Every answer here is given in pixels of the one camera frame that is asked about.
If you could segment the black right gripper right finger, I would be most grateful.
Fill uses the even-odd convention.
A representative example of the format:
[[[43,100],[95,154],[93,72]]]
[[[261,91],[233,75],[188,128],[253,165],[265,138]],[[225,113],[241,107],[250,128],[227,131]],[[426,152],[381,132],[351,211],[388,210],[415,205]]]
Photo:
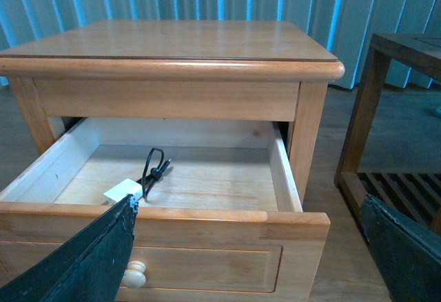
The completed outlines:
[[[440,236],[368,194],[360,208],[370,253],[394,301],[440,300]]]

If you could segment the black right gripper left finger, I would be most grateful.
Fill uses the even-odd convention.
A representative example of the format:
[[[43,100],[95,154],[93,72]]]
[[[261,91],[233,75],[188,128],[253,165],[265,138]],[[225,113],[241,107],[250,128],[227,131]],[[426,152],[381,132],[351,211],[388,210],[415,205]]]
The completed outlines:
[[[134,244],[131,194],[1,288],[2,301],[114,301]]]

